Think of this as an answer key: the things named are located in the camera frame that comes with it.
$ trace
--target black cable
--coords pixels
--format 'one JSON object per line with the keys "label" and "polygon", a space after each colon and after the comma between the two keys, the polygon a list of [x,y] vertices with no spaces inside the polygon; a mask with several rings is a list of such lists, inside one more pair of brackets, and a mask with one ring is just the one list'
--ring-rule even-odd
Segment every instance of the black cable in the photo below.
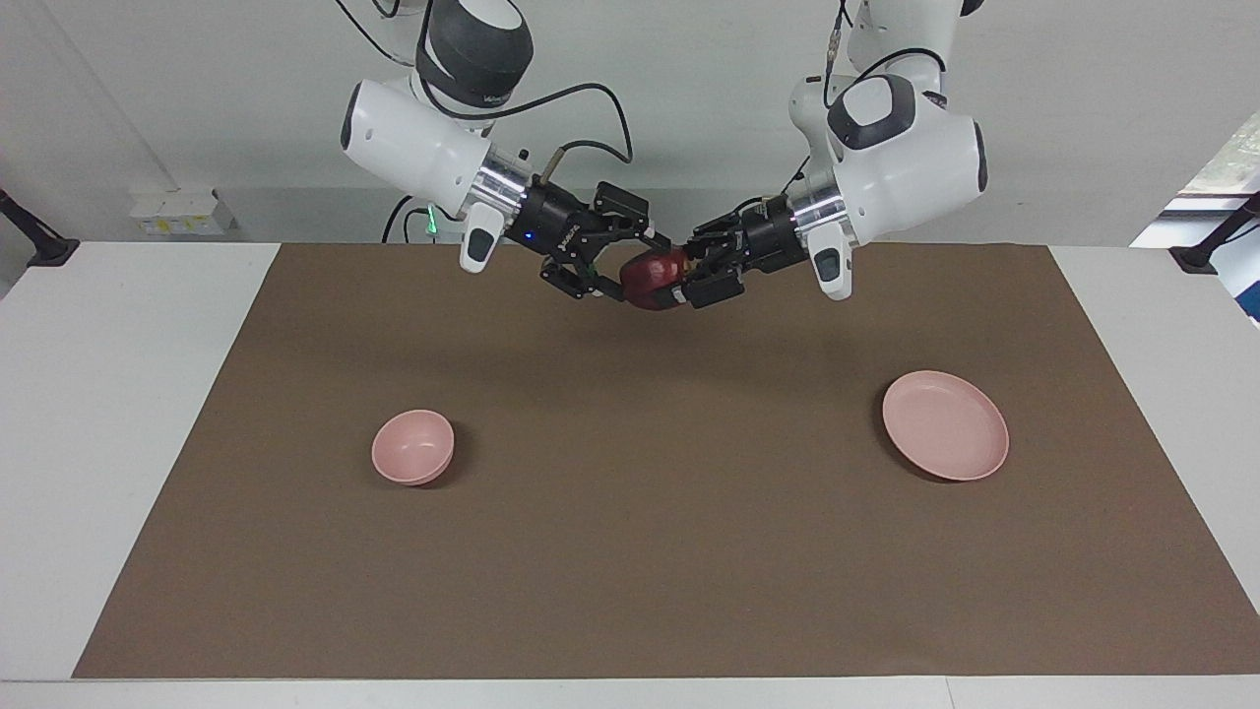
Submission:
{"label": "black cable", "polygon": [[452,222],[457,222],[459,220],[457,218],[452,217],[450,212],[447,212],[446,209],[442,209],[441,204],[433,204],[433,207],[437,207],[437,210],[441,212],[442,215],[446,217],[447,219],[450,219]]}
{"label": "black cable", "polygon": [[382,47],[382,45],[381,45],[381,44],[379,44],[379,43],[378,43],[378,42],[375,40],[375,38],[374,38],[374,37],[372,37],[372,34],[370,34],[370,33],[369,33],[369,31],[368,31],[367,29],[364,29],[364,28],[363,28],[363,25],[362,25],[362,24],[359,24],[359,20],[358,20],[358,19],[357,19],[357,18],[354,16],[354,13],[352,13],[352,11],[349,10],[349,8],[346,8],[346,6],[345,6],[345,3],[343,3],[341,0],[333,0],[333,1],[334,1],[334,3],[336,3],[336,6],[338,6],[338,8],[340,8],[340,9],[341,9],[341,13],[344,13],[344,14],[345,14],[345,19],[350,20],[350,24],[353,24],[353,25],[354,25],[354,29],[359,30],[359,34],[362,34],[362,35],[363,35],[363,38],[364,38],[364,39],[367,39],[367,40],[368,40],[368,43],[369,43],[369,44],[372,44],[372,47],[373,47],[373,48],[374,48],[374,49],[375,49],[377,52],[381,52],[381,55],[382,55],[382,57],[384,57],[386,59],[389,59],[391,62],[393,62],[393,63],[398,64],[399,67],[407,67],[407,68],[412,68],[412,67],[415,67],[415,65],[416,65],[416,64],[412,64],[411,62],[406,62],[406,60],[403,60],[403,59],[399,59],[398,57],[394,57],[393,54],[391,54],[389,52],[387,52],[387,50],[386,50],[386,48],[384,48],[384,47]]}
{"label": "black cable", "polygon": [[1244,235],[1246,235],[1246,234],[1249,234],[1249,233],[1254,232],[1254,230],[1255,230],[1255,229],[1257,229],[1257,228],[1260,228],[1260,224],[1256,224],[1256,225],[1254,225],[1254,227],[1249,228],[1247,230],[1244,230],[1244,232],[1239,232],[1239,233],[1236,233],[1236,234],[1231,235],[1230,238],[1226,238],[1226,239],[1225,239],[1225,243],[1234,243],[1235,241],[1237,241],[1237,239],[1242,238]]}
{"label": "black cable", "polygon": [[868,76],[871,76],[872,73],[874,73],[876,69],[878,69],[879,67],[887,64],[888,62],[891,62],[893,59],[900,59],[901,57],[908,57],[911,54],[922,54],[925,57],[931,57],[932,59],[936,59],[936,63],[940,64],[941,73],[945,73],[945,59],[941,59],[940,54],[937,54],[936,52],[932,52],[931,49],[924,49],[922,47],[911,47],[908,49],[898,49],[898,50],[893,52],[892,54],[888,54],[883,59],[879,59],[878,62],[871,64],[869,67],[867,67],[867,71],[864,71],[861,74],[858,74],[857,81],[854,81],[853,83],[857,83],[858,81],[862,81],[862,79],[867,78]]}
{"label": "black cable", "polygon": [[735,209],[731,209],[731,213],[732,214],[738,214],[740,212],[743,210],[745,207],[751,207],[751,205],[756,204],[757,201],[761,201],[760,196],[750,196],[748,199],[745,199],[743,201],[740,201],[740,204],[737,204]]}
{"label": "black cable", "polygon": [[415,217],[416,214],[428,215],[428,209],[418,207],[416,209],[412,209],[411,212],[407,212],[407,215],[402,218],[402,239],[406,243],[411,243],[411,232],[408,230],[408,224],[411,224],[411,218]]}
{"label": "black cable", "polygon": [[389,212],[389,219],[386,220],[386,228],[381,232],[381,243],[389,243],[389,229],[393,228],[393,222],[398,218],[398,212],[402,212],[402,208],[407,204],[407,201],[411,201],[411,194],[408,194],[394,204],[394,210]]}
{"label": "black cable", "polygon": [[382,18],[389,20],[398,16],[398,8],[402,6],[402,0],[394,0],[394,6],[388,10],[382,8],[378,0],[372,0],[372,4],[377,6],[377,11],[381,13]]}
{"label": "black cable", "polygon": [[[420,47],[421,52],[427,52],[428,50],[427,49],[427,47],[428,47],[428,24],[430,24],[430,20],[432,18],[432,14],[433,14],[433,4],[430,3],[428,6],[425,8],[425,19],[420,24],[420,43],[418,43],[418,47]],[[515,115],[519,115],[519,113],[524,113],[525,111],[532,111],[533,108],[537,108],[539,106],[544,106],[544,105],[551,103],[553,101],[558,101],[561,98],[564,98],[566,96],[572,96],[573,93],[577,93],[580,91],[598,91],[598,92],[602,92],[605,96],[607,96],[612,101],[612,106],[617,110],[617,118],[621,121],[621,135],[625,137],[625,141],[626,141],[626,151],[622,154],[616,147],[612,147],[612,146],[610,146],[610,145],[607,145],[605,142],[600,142],[597,140],[578,140],[578,141],[575,141],[571,145],[575,146],[575,147],[582,146],[582,147],[596,147],[598,150],[604,150],[605,152],[615,156],[616,159],[621,160],[622,162],[626,162],[626,164],[630,164],[631,161],[634,161],[634,141],[630,139],[630,121],[626,118],[625,108],[622,108],[621,99],[617,98],[617,94],[611,88],[609,88],[607,86],[605,86],[602,83],[596,83],[596,82],[577,83],[577,84],[573,84],[573,86],[571,86],[568,88],[563,88],[563,89],[557,91],[554,93],[549,93],[547,96],[543,96],[542,98],[536,98],[536,99],[529,101],[527,103],[522,103],[522,105],[515,106],[513,108],[503,108],[503,110],[499,110],[499,111],[490,111],[490,112],[485,112],[485,113],[461,113],[461,112],[452,111],[451,108],[447,108],[446,106],[444,106],[441,103],[441,101],[437,99],[437,96],[433,94],[433,88],[432,88],[432,86],[430,86],[430,83],[427,81],[425,81],[425,77],[420,76],[418,78],[420,78],[420,87],[423,89],[425,97],[428,98],[428,102],[432,103],[435,108],[437,108],[438,111],[441,111],[447,117],[461,120],[461,121],[489,121],[489,120],[495,120],[495,118],[507,118],[508,116],[515,116]]]}
{"label": "black cable", "polygon": [[784,188],[781,190],[779,190],[779,194],[788,194],[788,188],[791,186],[791,183],[794,183],[794,181],[796,181],[799,179],[804,179],[805,178],[805,174],[803,173],[803,170],[805,169],[805,165],[808,165],[808,164],[809,164],[809,156],[806,155],[805,159],[800,161],[800,166],[796,167],[796,171],[793,173],[791,178],[788,179],[788,184],[785,184]]}
{"label": "black cable", "polygon": [[840,30],[844,20],[849,20],[853,26],[853,18],[849,18],[848,0],[840,0],[840,11],[835,14],[835,25],[832,26],[832,37],[827,44],[827,71],[823,72],[823,107],[830,110],[832,103],[827,99],[832,94],[832,72],[835,71],[835,58],[840,53]]}

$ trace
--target black clamp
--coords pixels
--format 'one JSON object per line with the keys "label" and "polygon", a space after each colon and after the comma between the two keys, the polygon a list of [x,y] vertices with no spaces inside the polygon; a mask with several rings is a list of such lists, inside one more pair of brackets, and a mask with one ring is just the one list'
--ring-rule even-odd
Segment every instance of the black clamp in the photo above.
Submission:
{"label": "black clamp", "polygon": [[1260,218],[1260,191],[1249,196],[1218,227],[1212,229],[1212,233],[1207,234],[1207,238],[1203,241],[1194,246],[1173,246],[1168,251],[1172,252],[1173,259],[1187,273],[1215,276],[1216,267],[1212,266],[1212,253],[1226,243],[1241,238],[1242,234],[1239,233],[1239,229],[1257,218]]}
{"label": "black clamp", "polygon": [[43,219],[14,201],[3,189],[0,189],[0,214],[8,217],[35,244],[35,254],[26,262],[28,266],[60,266],[78,248],[77,238],[66,238],[57,233]]}
{"label": "black clamp", "polygon": [[696,227],[683,251],[694,261],[683,295],[697,309],[742,295],[745,271],[771,273],[809,257],[782,194],[746,201]]}
{"label": "black clamp", "polygon": [[668,238],[651,230],[646,199],[601,181],[586,204],[537,176],[504,235],[544,256],[542,278],[575,298],[592,292],[625,298],[621,283],[601,275],[595,264],[610,244],[638,239],[656,251],[672,247]]}

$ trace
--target power outlet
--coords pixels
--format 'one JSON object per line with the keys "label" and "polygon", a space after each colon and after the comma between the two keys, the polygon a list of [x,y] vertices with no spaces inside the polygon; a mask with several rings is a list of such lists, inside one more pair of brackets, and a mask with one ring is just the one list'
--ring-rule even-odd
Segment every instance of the power outlet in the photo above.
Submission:
{"label": "power outlet", "polygon": [[131,218],[149,235],[224,235],[236,222],[213,189],[137,194]]}

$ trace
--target white table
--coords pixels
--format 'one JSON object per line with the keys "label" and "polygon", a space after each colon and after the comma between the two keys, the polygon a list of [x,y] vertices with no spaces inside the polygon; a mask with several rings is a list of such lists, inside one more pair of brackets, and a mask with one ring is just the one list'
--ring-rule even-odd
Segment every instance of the white table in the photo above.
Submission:
{"label": "white table", "polygon": [[[0,706],[1227,709],[1260,701],[1260,676],[71,681],[276,251],[84,243],[64,267],[29,271],[0,301]],[[1053,253],[1257,606],[1260,331],[1217,280],[1183,275],[1163,251]]]}

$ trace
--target brown mat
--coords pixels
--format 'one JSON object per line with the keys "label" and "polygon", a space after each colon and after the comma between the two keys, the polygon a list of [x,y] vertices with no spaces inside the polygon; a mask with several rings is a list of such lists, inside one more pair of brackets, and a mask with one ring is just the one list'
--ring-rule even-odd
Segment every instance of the brown mat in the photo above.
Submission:
{"label": "brown mat", "polygon": [[[1260,621],[1045,248],[877,244],[694,312],[503,248],[285,246],[78,678],[1260,672]],[[878,402],[940,369],[1013,437],[920,477]],[[455,465],[368,446],[446,413]]]}

